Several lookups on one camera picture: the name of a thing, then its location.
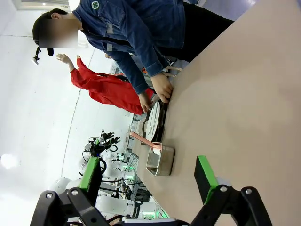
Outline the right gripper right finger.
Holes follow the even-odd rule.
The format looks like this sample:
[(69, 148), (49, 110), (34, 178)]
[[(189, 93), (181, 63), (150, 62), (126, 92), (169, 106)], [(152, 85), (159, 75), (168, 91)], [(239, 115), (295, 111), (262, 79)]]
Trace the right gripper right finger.
[(230, 215), (237, 226), (271, 226), (272, 222), (255, 187), (240, 191), (220, 184), (203, 155), (196, 158), (194, 178), (203, 207), (191, 226), (214, 226), (220, 215)]

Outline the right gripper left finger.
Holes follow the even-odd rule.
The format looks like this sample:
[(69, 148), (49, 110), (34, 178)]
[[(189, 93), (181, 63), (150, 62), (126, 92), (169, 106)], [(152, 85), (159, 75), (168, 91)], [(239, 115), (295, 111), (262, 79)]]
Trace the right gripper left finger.
[(58, 194), (41, 193), (31, 226), (65, 226), (70, 218), (78, 217), (84, 226), (108, 226), (109, 223), (95, 207), (102, 182), (100, 159), (90, 158), (78, 186)]

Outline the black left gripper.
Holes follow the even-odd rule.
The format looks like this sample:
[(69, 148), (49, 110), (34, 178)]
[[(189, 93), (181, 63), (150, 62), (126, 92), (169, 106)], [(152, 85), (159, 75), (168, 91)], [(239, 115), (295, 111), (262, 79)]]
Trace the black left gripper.
[(102, 143), (97, 138), (89, 139), (89, 151), (92, 157), (99, 157), (101, 153), (105, 150)]

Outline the person's right hand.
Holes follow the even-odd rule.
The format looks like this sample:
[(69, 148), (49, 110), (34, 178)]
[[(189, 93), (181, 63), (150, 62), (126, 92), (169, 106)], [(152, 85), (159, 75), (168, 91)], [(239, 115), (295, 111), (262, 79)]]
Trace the person's right hand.
[(138, 97), (139, 97), (143, 112), (147, 113), (149, 110), (151, 110), (152, 102), (149, 99), (148, 95), (145, 92), (143, 92), (143, 93), (139, 94)]

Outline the person's left hand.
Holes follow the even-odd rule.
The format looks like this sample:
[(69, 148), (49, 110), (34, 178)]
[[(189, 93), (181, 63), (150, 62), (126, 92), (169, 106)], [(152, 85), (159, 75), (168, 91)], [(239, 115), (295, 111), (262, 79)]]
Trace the person's left hand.
[(168, 103), (174, 89), (168, 78), (168, 73), (158, 73), (151, 77), (151, 81), (161, 101), (163, 103)]

